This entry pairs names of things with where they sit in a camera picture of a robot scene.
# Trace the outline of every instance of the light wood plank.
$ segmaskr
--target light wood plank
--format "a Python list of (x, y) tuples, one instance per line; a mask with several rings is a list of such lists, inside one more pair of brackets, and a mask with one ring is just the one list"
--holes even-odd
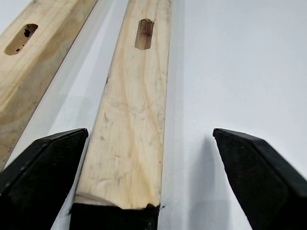
[(0, 170), (96, 2), (34, 0), (0, 36)]
[(171, 4), (128, 3), (75, 203), (160, 204)]

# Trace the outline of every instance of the wood grain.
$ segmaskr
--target wood grain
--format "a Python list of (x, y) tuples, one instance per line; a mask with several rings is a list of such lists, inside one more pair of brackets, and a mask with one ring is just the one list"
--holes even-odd
[(0, 170), (96, 2), (34, 0), (0, 36)]
[[(122, 209), (160, 204), (171, 4), (128, 3), (75, 203)], [(154, 22), (145, 50), (135, 47), (142, 19)]]

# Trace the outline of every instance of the rectangular slot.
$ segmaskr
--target rectangular slot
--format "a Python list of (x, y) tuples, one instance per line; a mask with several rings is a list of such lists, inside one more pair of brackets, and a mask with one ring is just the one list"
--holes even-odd
[(18, 54), (25, 44), (29, 41), (32, 34), (38, 28), (36, 24), (27, 24), (25, 25), (13, 38), (11, 43), (6, 47), (5, 53), (7, 55), (15, 55)]
[(152, 36), (154, 30), (153, 24), (154, 23), (147, 18), (139, 21), (139, 27), (136, 34), (134, 47), (140, 50), (150, 49), (152, 45)]

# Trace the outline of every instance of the white surface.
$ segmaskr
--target white surface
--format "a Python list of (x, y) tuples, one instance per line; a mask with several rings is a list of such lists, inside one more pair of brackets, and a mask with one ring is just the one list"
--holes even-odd
[[(0, 29), (24, 2), (2, 5)], [(92, 130), (117, 38), (111, 31), (119, 30), (127, 0), (111, 2), (108, 14), (91, 15), (12, 158), (36, 138)], [(159, 229), (249, 230), (212, 131), (261, 137), (307, 177), (307, 2), (173, 2)]]

